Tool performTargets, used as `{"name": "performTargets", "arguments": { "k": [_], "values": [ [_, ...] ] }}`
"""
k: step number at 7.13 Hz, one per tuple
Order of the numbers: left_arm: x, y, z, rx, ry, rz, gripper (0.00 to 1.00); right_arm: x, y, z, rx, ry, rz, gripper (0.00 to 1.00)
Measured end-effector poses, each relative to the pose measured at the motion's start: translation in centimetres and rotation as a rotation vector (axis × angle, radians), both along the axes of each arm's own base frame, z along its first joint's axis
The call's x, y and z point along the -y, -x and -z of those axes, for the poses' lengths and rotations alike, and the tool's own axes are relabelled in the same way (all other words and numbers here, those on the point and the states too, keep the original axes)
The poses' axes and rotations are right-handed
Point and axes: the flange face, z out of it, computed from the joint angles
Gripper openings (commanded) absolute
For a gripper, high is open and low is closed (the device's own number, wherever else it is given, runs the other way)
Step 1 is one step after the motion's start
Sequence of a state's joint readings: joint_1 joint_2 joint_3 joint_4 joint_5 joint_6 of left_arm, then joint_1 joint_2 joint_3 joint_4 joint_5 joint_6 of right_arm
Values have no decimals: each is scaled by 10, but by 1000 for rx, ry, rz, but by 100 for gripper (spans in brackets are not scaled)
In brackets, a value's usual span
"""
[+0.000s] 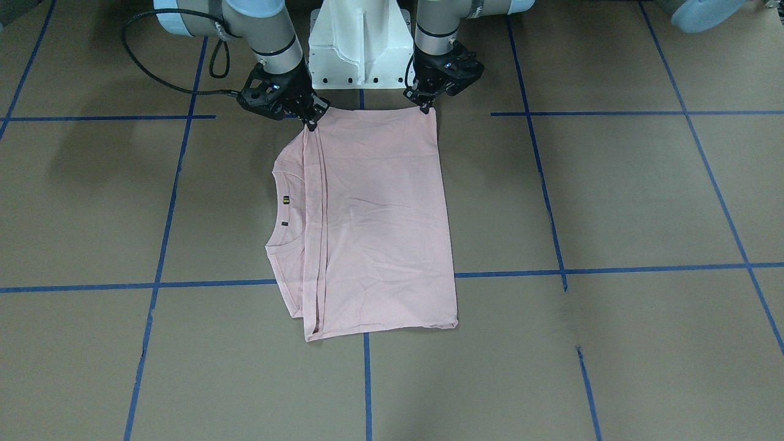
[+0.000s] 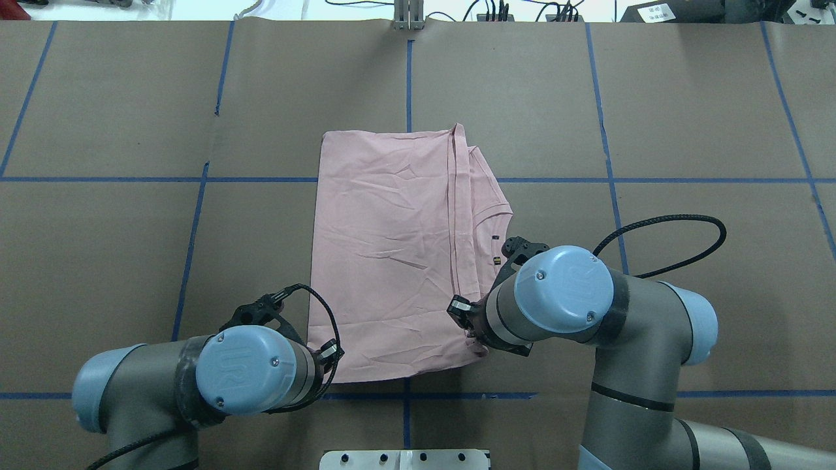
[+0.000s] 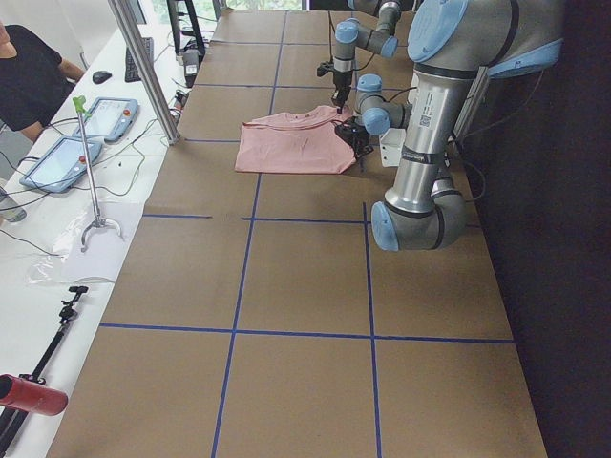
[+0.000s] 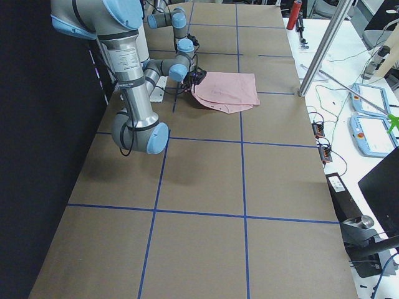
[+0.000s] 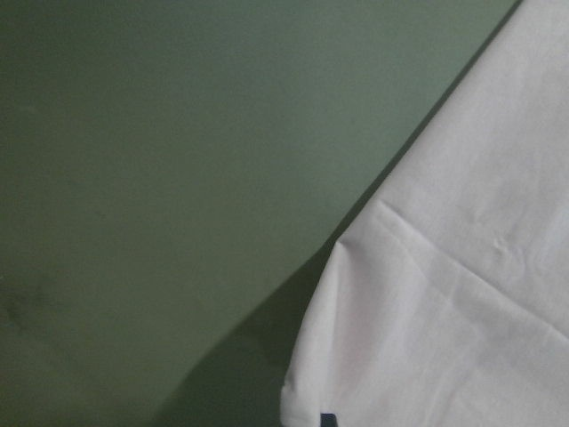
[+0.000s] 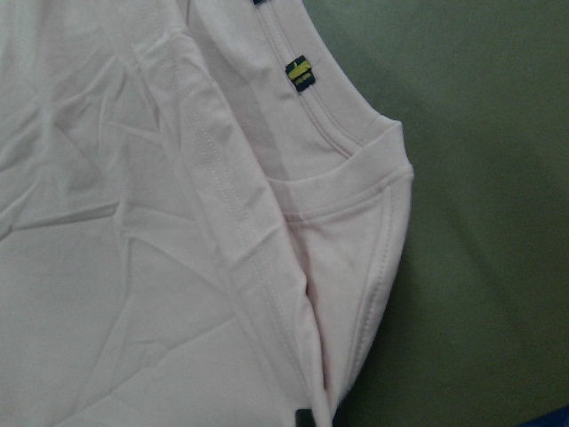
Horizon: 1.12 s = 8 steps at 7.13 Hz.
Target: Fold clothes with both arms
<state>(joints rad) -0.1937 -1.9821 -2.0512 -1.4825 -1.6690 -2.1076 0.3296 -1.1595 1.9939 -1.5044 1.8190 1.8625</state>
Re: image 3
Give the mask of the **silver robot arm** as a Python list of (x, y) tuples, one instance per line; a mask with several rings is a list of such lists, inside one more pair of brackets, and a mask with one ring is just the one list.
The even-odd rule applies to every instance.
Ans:
[(336, 48), (322, 72), (331, 72), (333, 105), (342, 109), (350, 94), (355, 113), (334, 128), (357, 156), (369, 139), (400, 129), (395, 180), (371, 209), (372, 232), (387, 251), (428, 250), (454, 243), (466, 225), (465, 200), (445, 164), (453, 128), (480, 70), (504, 78), (544, 70), (558, 61), (565, 5), (561, 1), (417, 1), (408, 36), (416, 81), (410, 103), (381, 94), (375, 74), (354, 76), (355, 52), (392, 57), (398, 1), (353, 1), (353, 10), (377, 18), (374, 28), (355, 19), (340, 22)]
[(318, 77), (332, 74), (334, 93), (331, 103), (337, 112), (343, 111), (351, 91), (353, 74), (356, 71), (356, 50), (361, 49), (372, 55), (391, 58), (398, 48), (396, 27), (404, 12), (413, 9), (413, 2), (405, 1), (347, 1), (353, 11), (362, 12), (377, 19), (372, 29), (357, 18), (349, 18), (334, 25), (328, 18), (329, 59), (322, 62), (317, 70)]

